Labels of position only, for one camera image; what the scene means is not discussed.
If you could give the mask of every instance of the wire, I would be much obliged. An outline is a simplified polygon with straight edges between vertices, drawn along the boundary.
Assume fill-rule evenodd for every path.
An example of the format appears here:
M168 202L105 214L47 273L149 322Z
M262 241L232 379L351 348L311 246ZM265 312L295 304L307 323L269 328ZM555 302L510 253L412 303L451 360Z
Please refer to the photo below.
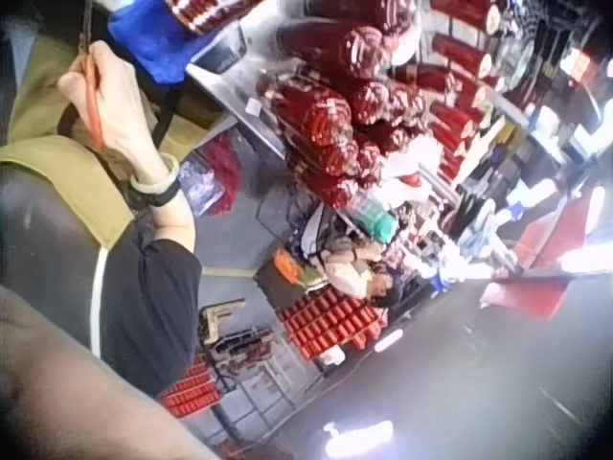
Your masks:
M239 450L237 452L237 454L239 453L243 453L255 446L257 446L258 444L260 444L262 441L267 440L268 438L270 438L272 435L274 435L283 425L285 425L287 422L289 422L291 419L294 418L294 416L296 416L299 412L301 412L302 410L304 410L306 407L308 407L309 405L311 405L312 403L314 403L315 401L319 400L322 396L328 394L330 391L332 391L334 388L336 388L338 385L340 385L341 383L343 383L345 380L347 380L350 376L352 376L355 371L357 371L357 369L362 365L362 363L370 356L373 354L375 350L372 349L370 350L368 353L366 353L366 355L364 355L362 358L360 358L352 367L352 369L349 371L349 373L347 373L346 376L344 376L341 380L339 380L338 382L334 383L333 385L329 386L328 388L326 388L325 390L323 390L322 392L313 395L310 399L306 400L305 402L303 402L302 404L300 404L299 406L297 406L293 412L289 413L285 418L281 419L276 425L274 425L272 428L270 428L268 431L266 431L262 436L260 436L258 439L256 439L255 441L253 441L250 445L242 448L241 450Z

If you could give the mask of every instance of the orange tool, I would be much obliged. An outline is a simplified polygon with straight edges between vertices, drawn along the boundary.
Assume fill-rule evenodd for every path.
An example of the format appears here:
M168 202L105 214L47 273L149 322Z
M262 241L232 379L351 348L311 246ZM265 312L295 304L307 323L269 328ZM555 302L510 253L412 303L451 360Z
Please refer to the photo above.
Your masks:
M85 76L85 85L87 88L85 99L87 101L87 118L89 118L89 134L94 149L99 150L104 147L104 141L102 140L102 120L100 118L100 111L98 110L98 99L96 98L98 76L96 72L96 63L89 53L89 45L92 39L93 8L94 0L85 0L83 30L79 38L79 54L81 56L81 72Z

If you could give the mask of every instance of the dark hair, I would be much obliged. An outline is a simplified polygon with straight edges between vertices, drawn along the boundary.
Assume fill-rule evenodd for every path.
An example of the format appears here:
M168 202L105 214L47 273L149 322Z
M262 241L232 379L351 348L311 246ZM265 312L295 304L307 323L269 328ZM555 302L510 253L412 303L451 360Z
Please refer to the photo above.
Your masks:
M389 309L402 300L404 284L400 277L400 271L388 268L387 274L392 277L392 287L387 289L384 297L375 298L375 307L380 309Z

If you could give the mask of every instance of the hand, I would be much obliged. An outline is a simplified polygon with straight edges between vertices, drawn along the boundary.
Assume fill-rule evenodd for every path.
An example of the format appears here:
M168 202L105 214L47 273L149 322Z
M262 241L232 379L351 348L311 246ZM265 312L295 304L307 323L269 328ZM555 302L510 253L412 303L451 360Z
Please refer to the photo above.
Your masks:
M103 41L93 43L90 53L100 74L96 95L104 144L121 152L133 165L141 164L146 157L157 152L149 134L134 67L115 56ZM89 127L86 82L80 72L80 60L78 57L73 62L57 86Z

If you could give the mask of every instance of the blue cloth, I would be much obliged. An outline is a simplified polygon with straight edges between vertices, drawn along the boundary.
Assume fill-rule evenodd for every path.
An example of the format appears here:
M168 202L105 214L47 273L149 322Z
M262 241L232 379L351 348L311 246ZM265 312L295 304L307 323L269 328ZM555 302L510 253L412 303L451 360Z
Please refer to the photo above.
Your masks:
M163 0L136 0L113 14L108 31L161 84L183 81L192 57L216 35L192 33Z

